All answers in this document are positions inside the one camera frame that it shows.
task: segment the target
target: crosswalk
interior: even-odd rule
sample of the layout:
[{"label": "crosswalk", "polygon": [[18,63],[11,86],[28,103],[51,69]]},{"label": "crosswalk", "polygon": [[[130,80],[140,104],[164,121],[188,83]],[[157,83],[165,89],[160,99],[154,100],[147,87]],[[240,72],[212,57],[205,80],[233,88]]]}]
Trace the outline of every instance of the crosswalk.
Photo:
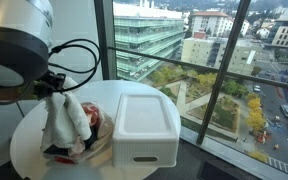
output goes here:
[{"label": "crosswalk", "polygon": [[272,157],[269,157],[268,164],[288,174],[288,164]]}]

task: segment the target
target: white plastic container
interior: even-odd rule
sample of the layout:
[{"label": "white plastic container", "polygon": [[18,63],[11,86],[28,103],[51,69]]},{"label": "white plastic container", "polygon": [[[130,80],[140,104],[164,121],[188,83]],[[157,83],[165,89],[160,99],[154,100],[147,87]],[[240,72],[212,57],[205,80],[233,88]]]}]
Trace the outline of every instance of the white plastic container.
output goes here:
[{"label": "white plastic container", "polygon": [[179,135],[160,95],[123,94],[113,133],[113,165],[173,167]]}]

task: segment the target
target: white cloth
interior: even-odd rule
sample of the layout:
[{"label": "white cloth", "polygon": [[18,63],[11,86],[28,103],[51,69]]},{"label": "white cloth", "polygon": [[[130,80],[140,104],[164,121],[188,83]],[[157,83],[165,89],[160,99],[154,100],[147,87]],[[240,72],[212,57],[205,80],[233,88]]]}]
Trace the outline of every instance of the white cloth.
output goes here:
[{"label": "white cloth", "polygon": [[[69,88],[76,84],[70,77],[66,77],[63,87]],[[82,140],[91,137],[88,118],[72,92],[53,93],[45,101],[48,116],[42,138],[42,151],[52,144],[60,148],[72,148],[78,136]]]}]

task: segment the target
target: container lid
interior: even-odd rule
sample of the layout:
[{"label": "container lid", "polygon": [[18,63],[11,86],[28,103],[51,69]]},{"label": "container lid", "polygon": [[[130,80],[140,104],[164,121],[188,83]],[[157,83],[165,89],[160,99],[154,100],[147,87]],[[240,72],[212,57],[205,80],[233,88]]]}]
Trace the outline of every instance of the container lid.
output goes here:
[{"label": "container lid", "polygon": [[170,113],[160,95],[122,94],[113,136],[122,139],[176,138]]}]

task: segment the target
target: round table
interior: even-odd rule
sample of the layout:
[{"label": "round table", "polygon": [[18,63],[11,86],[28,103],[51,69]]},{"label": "round table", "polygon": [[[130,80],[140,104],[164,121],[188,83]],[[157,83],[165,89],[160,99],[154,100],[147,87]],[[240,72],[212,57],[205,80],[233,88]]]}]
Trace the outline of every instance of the round table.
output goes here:
[{"label": "round table", "polygon": [[[96,81],[82,86],[75,94],[80,102],[97,102],[114,123],[123,93],[162,95],[172,112],[171,118],[175,122],[176,131],[180,134],[180,115],[176,106],[167,96],[150,86],[130,81]],[[40,152],[40,145],[46,118],[45,102],[41,102],[25,116],[14,132],[10,148],[11,161],[22,178],[135,180],[144,179],[157,169],[114,167],[111,146],[81,164],[61,164],[45,159]]]}]

